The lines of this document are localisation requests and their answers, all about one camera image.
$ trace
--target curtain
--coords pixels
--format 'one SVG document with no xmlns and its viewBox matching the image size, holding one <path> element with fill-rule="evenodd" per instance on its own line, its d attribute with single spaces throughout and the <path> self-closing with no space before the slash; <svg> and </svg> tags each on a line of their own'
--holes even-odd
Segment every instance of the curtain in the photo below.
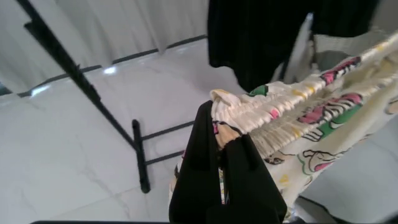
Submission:
<svg viewBox="0 0 398 224">
<path fill-rule="evenodd" d="M 81 68 L 206 33 L 207 0 L 30 0 Z M 0 1 L 0 83 L 27 91 L 63 70 L 24 29 L 16 1 Z"/>
</svg>

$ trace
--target cream colored garment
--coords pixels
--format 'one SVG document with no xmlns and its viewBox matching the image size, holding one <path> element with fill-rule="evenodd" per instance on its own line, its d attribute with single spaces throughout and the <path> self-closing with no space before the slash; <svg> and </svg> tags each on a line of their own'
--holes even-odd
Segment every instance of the cream colored garment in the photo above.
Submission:
<svg viewBox="0 0 398 224">
<path fill-rule="evenodd" d="M 291 207 L 313 179 L 397 113 L 398 36 L 300 83 L 213 90 L 220 149 L 249 134 Z"/>
</svg>

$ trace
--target marble floor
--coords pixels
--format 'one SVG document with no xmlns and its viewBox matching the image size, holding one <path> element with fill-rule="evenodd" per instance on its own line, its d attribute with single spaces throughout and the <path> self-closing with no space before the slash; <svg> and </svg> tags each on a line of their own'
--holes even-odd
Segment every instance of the marble floor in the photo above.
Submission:
<svg viewBox="0 0 398 224">
<path fill-rule="evenodd" d="M 147 135 L 194 120 L 212 89 L 243 93 L 232 71 L 211 68 L 206 56 L 199 40 L 85 75 L 129 134 L 137 119 Z M 152 190 L 143 194 L 135 152 L 70 79 L 29 97 L 0 97 L 0 127 L 0 223 L 168 220 L 168 184 L 179 158 L 150 165 Z M 395 119 L 303 195 L 351 222 L 387 216 L 398 207 L 397 133 Z M 146 158 L 183 150 L 189 134 L 185 128 L 144 142 Z"/>
</svg>

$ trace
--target clothing rack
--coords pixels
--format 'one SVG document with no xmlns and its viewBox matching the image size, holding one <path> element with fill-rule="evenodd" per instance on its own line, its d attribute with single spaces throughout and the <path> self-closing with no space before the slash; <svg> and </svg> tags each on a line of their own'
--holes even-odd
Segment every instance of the clothing rack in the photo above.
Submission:
<svg viewBox="0 0 398 224">
<path fill-rule="evenodd" d="M 55 78 L 51 78 L 51 80 L 46 81 L 45 83 L 55 81 L 61 78 L 70 77 L 73 82 L 77 85 L 77 87 L 86 95 L 86 97 L 97 107 L 97 109 L 103 114 L 103 116 L 112 124 L 115 130 L 123 137 L 123 139 L 135 150 L 137 156 L 137 166 L 139 172 L 139 182 L 141 185 L 141 190 L 145 194 L 150 191 L 150 182 L 147 172 L 147 166 L 154 164 L 156 162 L 161 162 L 167 159 L 171 159 L 173 157 L 177 157 L 183 154 L 183 151 L 174 152 L 165 156 L 161 156 L 155 159 L 151 159 L 149 161 L 145 158 L 145 151 L 143 142 L 148 139 L 152 139 L 157 136 L 161 136 L 163 134 L 170 133 L 172 131 L 176 131 L 182 128 L 189 127 L 193 125 L 193 121 L 183 123 L 165 130 L 158 131 L 153 134 L 149 134 L 147 136 L 142 136 L 141 134 L 141 126 L 138 120 L 134 119 L 132 121 L 132 131 L 134 140 L 130 137 L 130 135 L 123 129 L 123 127 L 119 124 L 116 118 L 112 115 L 112 113 L 105 107 L 105 105 L 101 102 L 101 97 L 96 91 L 95 87 L 86 79 L 83 72 L 87 72 L 89 70 L 94 70 L 101 68 L 100 65 L 91 67 L 91 68 L 83 68 L 80 69 L 79 65 L 75 64 L 72 60 L 71 56 L 67 53 L 67 51 L 62 47 L 61 43 L 54 36 L 52 31 L 40 17 L 39 13 L 35 10 L 33 5 L 29 2 L 29 0 L 16 0 L 19 5 L 25 10 L 28 16 L 31 18 L 31 21 L 24 25 L 25 29 L 30 32 L 30 34 L 36 39 L 36 41 L 49 53 L 49 55 L 59 64 L 59 66 L 66 72 L 64 75 L 60 75 Z M 196 40 L 200 40 L 205 38 L 205 35 L 194 37 L 191 39 L 183 40 L 176 44 L 172 44 L 170 47 L 176 47 L 178 45 L 187 44 L 189 42 L 193 42 Z M 150 50 L 148 52 L 139 53 L 137 57 L 143 56 L 145 54 L 151 54 L 156 52 L 156 50 Z M 135 56 L 127 56 L 126 58 L 117 59 L 114 63 L 123 62 L 126 60 L 130 60 Z M 290 56 L 286 58 L 282 70 L 280 71 L 279 77 L 283 77 L 285 75 L 287 66 L 289 64 Z M 21 97 L 27 96 L 29 93 L 25 93 L 20 95 Z"/>
</svg>

